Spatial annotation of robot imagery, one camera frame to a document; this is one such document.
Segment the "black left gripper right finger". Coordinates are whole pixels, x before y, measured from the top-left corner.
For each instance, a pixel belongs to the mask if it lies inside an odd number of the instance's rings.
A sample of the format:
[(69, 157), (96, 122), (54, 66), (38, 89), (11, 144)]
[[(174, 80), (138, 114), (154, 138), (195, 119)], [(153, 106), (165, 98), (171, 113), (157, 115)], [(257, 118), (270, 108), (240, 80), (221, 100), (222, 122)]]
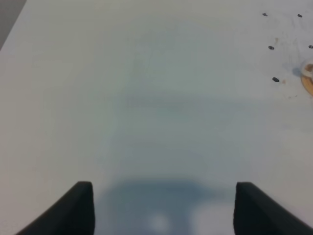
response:
[(236, 235), (311, 235), (312, 227), (280, 206), (251, 182), (236, 184)]

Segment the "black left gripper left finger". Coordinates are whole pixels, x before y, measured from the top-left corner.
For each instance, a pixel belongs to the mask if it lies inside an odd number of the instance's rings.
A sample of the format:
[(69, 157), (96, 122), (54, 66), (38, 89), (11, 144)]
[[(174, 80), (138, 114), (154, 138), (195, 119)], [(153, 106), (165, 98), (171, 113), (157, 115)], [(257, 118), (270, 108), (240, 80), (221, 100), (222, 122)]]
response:
[(91, 182), (77, 182), (19, 235), (92, 235), (95, 208)]

